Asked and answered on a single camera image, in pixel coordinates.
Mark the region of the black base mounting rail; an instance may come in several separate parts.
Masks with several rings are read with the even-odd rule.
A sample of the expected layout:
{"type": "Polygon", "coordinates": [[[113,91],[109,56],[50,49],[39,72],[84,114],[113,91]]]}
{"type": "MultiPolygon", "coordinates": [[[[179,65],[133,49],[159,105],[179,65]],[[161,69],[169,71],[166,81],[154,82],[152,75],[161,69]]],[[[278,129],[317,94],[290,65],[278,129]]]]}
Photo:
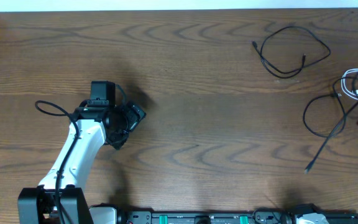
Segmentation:
{"type": "MultiPolygon", "coordinates": [[[[358,224],[358,213],[324,211],[328,224],[358,224]]],[[[94,223],[111,224],[294,224],[291,210],[258,208],[245,212],[155,212],[124,211],[108,204],[89,209],[94,223]]]]}

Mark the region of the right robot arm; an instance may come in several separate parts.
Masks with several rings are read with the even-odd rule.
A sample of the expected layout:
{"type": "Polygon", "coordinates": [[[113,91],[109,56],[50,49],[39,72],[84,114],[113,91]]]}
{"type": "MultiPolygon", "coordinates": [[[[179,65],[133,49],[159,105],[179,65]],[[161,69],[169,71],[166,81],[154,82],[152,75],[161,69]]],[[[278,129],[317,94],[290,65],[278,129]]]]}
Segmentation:
{"type": "Polygon", "coordinates": [[[290,213],[294,224],[328,224],[326,217],[318,213],[313,204],[297,205],[290,213]]]}

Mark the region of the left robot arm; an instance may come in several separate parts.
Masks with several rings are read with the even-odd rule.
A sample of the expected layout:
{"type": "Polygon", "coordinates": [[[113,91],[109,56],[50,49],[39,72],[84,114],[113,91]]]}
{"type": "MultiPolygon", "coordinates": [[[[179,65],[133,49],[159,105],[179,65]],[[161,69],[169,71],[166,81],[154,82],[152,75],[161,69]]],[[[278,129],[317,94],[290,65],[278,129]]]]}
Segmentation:
{"type": "Polygon", "coordinates": [[[93,81],[91,93],[69,113],[67,139],[47,175],[34,188],[22,189],[17,199],[20,223],[128,223],[127,215],[113,205],[88,206],[84,189],[98,151],[105,145],[119,150],[145,118],[145,111],[116,92],[122,87],[109,81],[93,81]]]}

